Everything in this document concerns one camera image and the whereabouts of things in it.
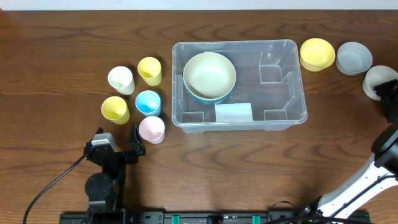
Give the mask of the white small bowl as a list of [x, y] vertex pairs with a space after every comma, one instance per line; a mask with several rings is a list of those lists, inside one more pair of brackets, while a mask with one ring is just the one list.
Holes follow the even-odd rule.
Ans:
[[379, 101], [381, 97], [376, 95], [374, 87], [394, 79], [397, 79], [397, 72], [393, 68], [385, 65], [372, 67], [363, 80], [363, 90], [368, 97]]

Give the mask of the grey small bowl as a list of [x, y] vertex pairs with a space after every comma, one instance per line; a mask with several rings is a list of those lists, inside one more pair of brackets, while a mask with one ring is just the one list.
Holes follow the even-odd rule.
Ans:
[[371, 51], [359, 42], [346, 42], [336, 55], [336, 67], [345, 75], [358, 75], [366, 72], [373, 64]]

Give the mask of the yellow small bowl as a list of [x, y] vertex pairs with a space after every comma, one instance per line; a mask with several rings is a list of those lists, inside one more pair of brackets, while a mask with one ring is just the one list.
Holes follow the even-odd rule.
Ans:
[[311, 71], [319, 72], [333, 64], [336, 53], [333, 46], [326, 40], [311, 38], [300, 48], [300, 63]]

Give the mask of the beige large bowl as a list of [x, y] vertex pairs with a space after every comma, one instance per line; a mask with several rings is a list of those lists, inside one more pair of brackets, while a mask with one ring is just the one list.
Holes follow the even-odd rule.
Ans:
[[224, 55], [204, 52], [192, 57], [183, 70], [183, 82], [195, 96], [203, 100], [224, 97], [235, 86], [237, 73]]

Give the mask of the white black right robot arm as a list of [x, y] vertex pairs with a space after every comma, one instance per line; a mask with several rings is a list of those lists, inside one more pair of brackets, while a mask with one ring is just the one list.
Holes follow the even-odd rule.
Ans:
[[348, 218], [382, 191], [397, 185], [397, 123], [375, 140], [371, 156], [357, 173], [336, 190], [320, 197], [309, 214]]

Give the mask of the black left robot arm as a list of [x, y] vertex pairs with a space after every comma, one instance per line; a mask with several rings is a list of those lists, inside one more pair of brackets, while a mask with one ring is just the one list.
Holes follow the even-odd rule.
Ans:
[[123, 199], [126, 166], [139, 162], [146, 154], [146, 148], [136, 124], [132, 125], [129, 137], [130, 150], [116, 152], [116, 141], [111, 133], [98, 128], [94, 137], [86, 143], [83, 155], [100, 166], [101, 172], [93, 174], [85, 184], [89, 208], [96, 212], [115, 211]]

